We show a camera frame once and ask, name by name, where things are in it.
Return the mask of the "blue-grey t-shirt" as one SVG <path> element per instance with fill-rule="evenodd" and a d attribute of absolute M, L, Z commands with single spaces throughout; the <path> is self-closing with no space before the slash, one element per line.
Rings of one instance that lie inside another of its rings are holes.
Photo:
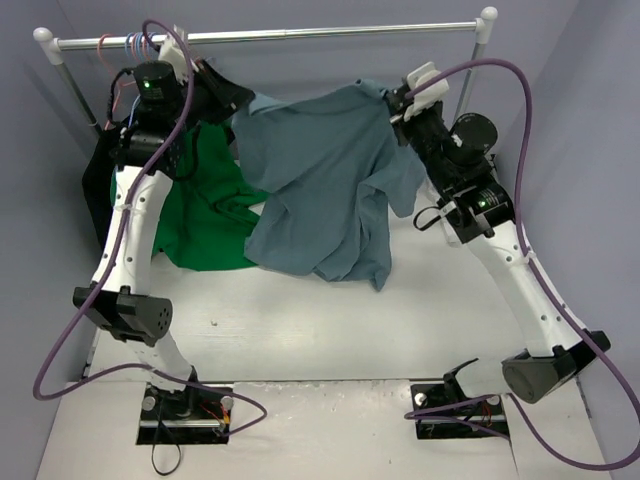
<path fill-rule="evenodd" d="M 257 95 L 234 115 L 242 175 L 267 195 L 245 242 L 250 261 L 326 282 L 385 286 L 389 216 L 411 216 L 426 179 L 395 135 L 387 92 L 358 80 L 298 102 Z"/>

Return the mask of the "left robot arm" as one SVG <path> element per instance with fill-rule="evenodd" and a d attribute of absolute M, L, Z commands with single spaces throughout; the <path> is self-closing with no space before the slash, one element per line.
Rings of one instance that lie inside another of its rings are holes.
<path fill-rule="evenodd" d="M 223 123 L 254 93 L 203 59 L 184 80 L 160 60 L 127 72 L 140 102 L 119 127 L 111 153 L 116 191 L 102 259 L 90 285 L 75 289 L 73 302 L 99 329 L 134 351 L 150 384 L 166 393 L 164 408 L 185 420 L 198 411 L 200 395 L 187 386 L 196 379 L 195 369 L 170 333 L 172 303 L 150 294 L 154 239 L 165 200 L 181 177 L 187 132 L 203 122 Z"/>

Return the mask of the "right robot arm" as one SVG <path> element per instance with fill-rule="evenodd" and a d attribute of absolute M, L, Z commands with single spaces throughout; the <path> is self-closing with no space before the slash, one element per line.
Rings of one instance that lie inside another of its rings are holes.
<path fill-rule="evenodd" d="M 584 324 L 572 329 L 531 271 L 533 256 L 520 246 L 514 203 L 489 160 L 498 139 L 495 125 L 467 113 L 447 127 L 442 102 L 414 108 L 405 97 L 408 91 L 400 87 L 384 96 L 396 136 L 424 164 L 451 243 L 467 246 L 482 263 L 524 338 L 523 350 L 511 357 L 475 358 L 447 372 L 444 403 L 464 412 L 480 396 L 511 393 L 534 404 L 595 360 L 592 344 L 608 351 L 610 340 Z"/>

